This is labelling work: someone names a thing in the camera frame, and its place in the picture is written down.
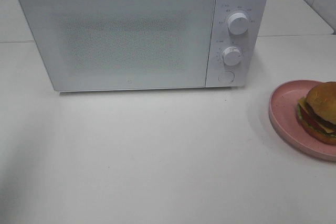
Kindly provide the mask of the white round door button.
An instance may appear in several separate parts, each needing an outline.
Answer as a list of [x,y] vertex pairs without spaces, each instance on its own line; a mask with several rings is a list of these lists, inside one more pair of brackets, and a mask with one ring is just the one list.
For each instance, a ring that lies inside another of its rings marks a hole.
[[218,82],[222,86],[230,85],[235,79],[235,74],[232,71],[222,71],[218,75]]

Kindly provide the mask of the toy burger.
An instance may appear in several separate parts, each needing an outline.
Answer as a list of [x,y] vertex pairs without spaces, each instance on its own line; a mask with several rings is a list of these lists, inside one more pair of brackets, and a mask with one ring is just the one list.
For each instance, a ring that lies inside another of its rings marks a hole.
[[335,145],[335,82],[324,82],[298,100],[297,118],[317,140]]

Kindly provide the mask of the pink round plate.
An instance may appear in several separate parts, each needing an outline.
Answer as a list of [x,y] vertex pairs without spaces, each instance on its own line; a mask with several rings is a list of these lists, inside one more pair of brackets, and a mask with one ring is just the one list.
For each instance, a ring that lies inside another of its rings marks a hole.
[[268,114],[277,134],[292,147],[309,156],[335,162],[335,146],[309,135],[297,117],[298,100],[320,83],[314,80],[294,80],[281,84],[270,96]]

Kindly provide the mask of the white power knob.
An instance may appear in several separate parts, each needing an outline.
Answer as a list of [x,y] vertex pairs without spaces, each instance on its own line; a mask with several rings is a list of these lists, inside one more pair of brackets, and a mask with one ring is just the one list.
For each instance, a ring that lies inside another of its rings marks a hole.
[[233,35],[241,35],[248,29],[249,18],[245,12],[235,12],[228,17],[227,26]]

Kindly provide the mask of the white timer knob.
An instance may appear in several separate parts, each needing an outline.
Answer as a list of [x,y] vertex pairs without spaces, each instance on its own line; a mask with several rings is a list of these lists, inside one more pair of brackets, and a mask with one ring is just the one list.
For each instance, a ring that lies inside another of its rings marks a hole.
[[239,64],[243,58],[242,50],[235,46],[224,49],[222,53],[223,62],[227,66],[235,66]]

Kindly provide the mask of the white microwave door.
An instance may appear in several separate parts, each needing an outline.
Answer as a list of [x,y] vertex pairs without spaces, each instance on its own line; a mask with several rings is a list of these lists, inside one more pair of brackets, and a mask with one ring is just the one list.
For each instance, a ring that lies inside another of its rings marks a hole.
[[214,0],[19,0],[56,91],[201,88]]

